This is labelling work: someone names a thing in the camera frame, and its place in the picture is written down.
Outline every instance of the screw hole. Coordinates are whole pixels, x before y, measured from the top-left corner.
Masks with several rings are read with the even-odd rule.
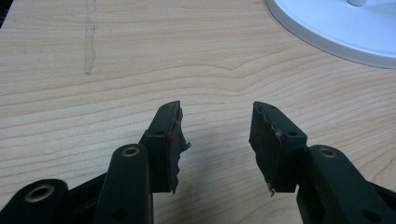
[[[44,184],[30,190],[24,199],[28,203],[37,203],[49,197],[53,191],[55,191],[55,187],[49,184]]]
[[[370,220],[372,222],[375,222],[375,223],[381,222],[381,217],[375,212],[363,209],[363,210],[361,210],[361,214],[365,218],[367,218],[368,220]]]
[[[120,221],[128,217],[128,212],[125,209],[120,208],[113,213],[113,219]]]
[[[122,156],[124,157],[132,157],[139,153],[139,148],[137,147],[128,147],[122,151]]]
[[[335,158],[337,157],[337,153],[335,153],[333,150],[328,149],[328,148],[320,148],[319,149],[320,153],[325,156],[325,157],[329,157],[329,158]]]

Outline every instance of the metal grommet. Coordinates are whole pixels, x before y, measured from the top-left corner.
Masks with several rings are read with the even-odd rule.
[[[28,203],[37,203],[49,197],[53,191],[55,191],[55,187],[50,184],[44,184],[30,190],[25,195],[24,200]]]
[[[139,153],[138,147],[127,147],[122,151],[122,156],[124,157],[132,157]]]
[[[329,157],[329,158],[336,158],[337,157],[337,153],[334,152],[332,149],[326,148],[326,147],[321,147],[319,149],[319,152],[325,156],[325,157]]]

